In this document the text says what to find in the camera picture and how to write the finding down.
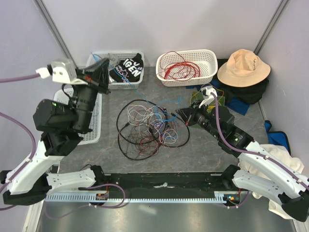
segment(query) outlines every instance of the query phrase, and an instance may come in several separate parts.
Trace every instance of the white plastic basket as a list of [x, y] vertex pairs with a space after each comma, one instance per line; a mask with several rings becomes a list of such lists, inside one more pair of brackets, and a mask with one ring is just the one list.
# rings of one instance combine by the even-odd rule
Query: white plastic basket
[[[73, 95], [74, 90], [72, 88], [65, 88], [66, 93], [70, 96]], [[54, 96], [54, 101], [68, 104], [69, 98], [63, 93], [62, 90], [58, 90]], [[87, 134], [79, 134], [80, 137], [84, 139], [78, 145], [94, 144], [98, 142], [101, 136], [101, 115], [102, 115], [102, 94], [98, 94], [96, 99], [96, 104], [92, 112], [92, 117], [90, 120], [89, 128], [92, 129], [91, 132]]]
[[178, 56], [176, 53], [168, 53], [161, 55], [157, 62], [156, 62], [156, 68], [155, 71], [157, 73], [157, 78], [162, 82], [163, 85], [168, 87], [174, 87], [174, 86], [194, 86], [194, 85], [203, 85], [206, 83], [209, 83], [212, 80], [212, 77], [217, 73], [218, 71], [218, 63], [217, 63], [217, 57], [214, 54], [214, 52], [206, 49], [202, 50], [190, 50], [190, 51], [181, 51], [177, 52], [180, 54], [185, 61], [190, 61], [192, 63], [195, 63], [200, 68], [200, 77], [194, 77], [191, 79], [188, 79], [187, 81], [184, 81], [185, 79], [182, 79], [181, 81], [177, 81], [174, 79], [164, 79], [161, 76], [165, 75], [165, 71], [163, 70], [167, 66], [170, 66], [172, 63], [179, 63], [183, 62], [183, 59]]
[[[141, 59], [145, 65], [145, 59], [144, 59], [144, 54], [142, 52], [93, 52], [93, 54], [97, 54], [102, 58], [107, 57], [109, 54], [114, 55], [118, 57], [120, 60], [125, 60], [127, 58], [134, 58], [137, 53], [141, 54]], [[90, 66], [92, 64], [96, 63], [96, 60], [93, 58], [93, 55], [90, 54], [88, 60], [87, 60], [87, 65]], [[140, 73], [140, 79], [138, 82], [131, 82], [131, 83], [120, 83], [120, 82], [113, 82], [108, 85], [108, 89], [137, 89], [143, 80], [144, 76], [144, 68]]]

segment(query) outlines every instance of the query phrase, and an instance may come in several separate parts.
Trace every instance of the tangled cable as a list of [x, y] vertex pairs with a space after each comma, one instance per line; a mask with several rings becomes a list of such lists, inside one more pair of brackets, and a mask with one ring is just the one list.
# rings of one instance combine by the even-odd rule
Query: tangled cable
[[[147, 102], [151, 107], [134, 102]], [[127, 123], [119, 128], [119, 118], [127, 111]], [[160, 146], [175, 148], [185, 145], [190, 138], [189, 128], [174, 114], [146, 100], [133, 100], [120, 111], [116, 127], [118, 145], [122, 154], [129, 160], [145, 160], [159, 152]], [[121, 138], [126, 142], [124, 149]]]
[[[166, 67], [163, 67], [162, 65], [162, 58], [166, 56], [169, 53], [175, 53], [179, 58], [182, 60], [181, 62], [177, 63], [171, 63], [168, 64]], [[188, 81], [191, 78], [200, 77], [200, 68], [197, 64], [186, 61], [182, 55], [180, 55], [177, 52], [171, 51], [167, 52], [162, 56], [160, 60], [160, 73], [165, 73], [164, 76], [162, 76], [160, 73], [158, 73], [159, 76], [161, 76], [163, 79], [169, 80], [177, 80], [177, 81]]]

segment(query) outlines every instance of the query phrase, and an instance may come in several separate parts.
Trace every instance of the green object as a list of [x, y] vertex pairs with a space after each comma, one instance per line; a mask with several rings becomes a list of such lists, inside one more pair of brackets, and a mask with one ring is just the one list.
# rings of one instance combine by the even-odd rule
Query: green object
[[[191, 102], [194, 102], [195, 100], [203, 100], [203, 94], [201, 92], [197, 92], [194, 91], [192, 93], [192, 98], [191, 98]], [[225, 97], [224, 96], [218, 96], [218, 100], [219, 100], [219, 104], [220, 105], [224, 105], [225, 103]], [[212, 103], [210, 103], [209, 106], [214, 106], [215, 105], [215, 101], [213, 101]], [[195, 124], [192, 126], [193, 128], [199, 128], [202, 129], [198, 124]]]

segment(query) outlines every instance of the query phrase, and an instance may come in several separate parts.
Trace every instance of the gray table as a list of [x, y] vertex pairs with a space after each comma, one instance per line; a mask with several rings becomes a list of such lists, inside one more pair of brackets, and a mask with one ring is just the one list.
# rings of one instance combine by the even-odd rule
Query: gray table
[[[155, 68], [145, 68], [144, 80], [138, 92], [147, 100], [159, 103], [162, 100], [177, 100], [180, 96], [181, 107], [189, 106], [192, 89], [185, 87], [162, 86], [155, 76]], [[105, 173], [138, 172], [210, 172], [224, 171], [229, 164], [238, 160], [225, 153], [217, 141], [206, 131], [191, 128], [190, 141], [186, 146], [168, 149], [160, 148], [158, 155], [143, 161], [130, 161], [119, 151], [117, 144], [116, 118], [120, 110], [130, 101], [142, 99], [134, 90], [114, 90], [102, 96], [102, 126], [98, 143], [78, 146], [60, 165], [61, 172], [74, 172], [86, 164], [101, 165]], [[169, 112], [175, 112], [175, 102], [163, 102]], [[232, 112], [235, 125], [253, 136], [259, 143], [267, 143], [264, 122], [258, 104], [251, 105], [247, 114], [242, 116]]]
[[[189, 104], [192, 89], [164, 87], [155, 76], [154, 68], [145, 68], [144, 81], [138, 92], [147, 100], [158, 103], [183, 96], [181, 107]], [[144, 161], [130, 161], [119, 151], [116, 117], [131, 100], [142, 97], [133, 90], [114, 90], [103, 95], [101, 137], [98, 143], [78, 146], [61, 162], [61, 172], [74, 172], [90, 163], [101, 165], [105, 173], [138, 172], [211, 172], [224, 171], [238, 160], [223, 152], [216, 140], [206, 131], [191, 128], [189, 143], [181, 148], [160, 148], [158, 155]], [[164, 107], [174, 112], [177, 105], [165, 102]], [[246, 116], [235, 115], [235, 124], [252, 135], [259, 143], [267, 143], [264, 122], [258, 104], [250, 106]], [[45, 203], [49, 214], [63, 215], [80, 204]], [[293, 222], [268, 211], [265, 198], [250, 199], [237, 210], [227, 210], [210, 204], [128, 204], [119, 209], [84, 208], [58, 221], [41, 215], [44, 232], [221, 232], [272, 231], [294, 232]]]

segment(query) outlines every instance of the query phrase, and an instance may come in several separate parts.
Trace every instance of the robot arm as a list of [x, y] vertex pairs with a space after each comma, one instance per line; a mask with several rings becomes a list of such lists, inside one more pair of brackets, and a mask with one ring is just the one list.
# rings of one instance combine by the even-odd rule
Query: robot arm
[[31, 205], [54, 192], [104, 183], [102, 168], [96, 165], [74, 173], [45, 172], [79, 144], [82, 137], [78, 133], [91, 131], [89, 124], [97, 94], [109, 93], [108, 65], [109, 60], [102, 59], [86, 69], [79, 70], [74, 69], [72, 61], [65, 59], [54, 61], [47, 68], [37, 70], [42, 77], [52, 75], [55, 82], [71, 84], [74, 93], [68, 105], [48, 99], [39, 103], [33, 120], [37, 130], [43, 133], [35, 155], [32, 158], [29, 155], [12, 171], [0, 172], [1, 183], [7, 183], [7, 191], [3, 194], [5, 204]]
[[308, 177], [283, 164], [266, 152], [253, 137], [236, 127], [235, 117], [226, 107], [216, 107], [218, 116], [216, 108], [208, 113], [208, 104], [216, 97], [213, 91], [210, 86], [202, 88], [204, 100], [195, 101], [189, 108], [178, 110], [178, 114], [188, 126], [198, 124], [218, 140], [222, 150], [253, 165], [270, 179], [252, 175], [240, 167], [230, 165], [222, 174], [223, 182], [227, 187], [235, 185], [261, 194], [281, 205], [293, 218], [305, 221], [309, 211]]

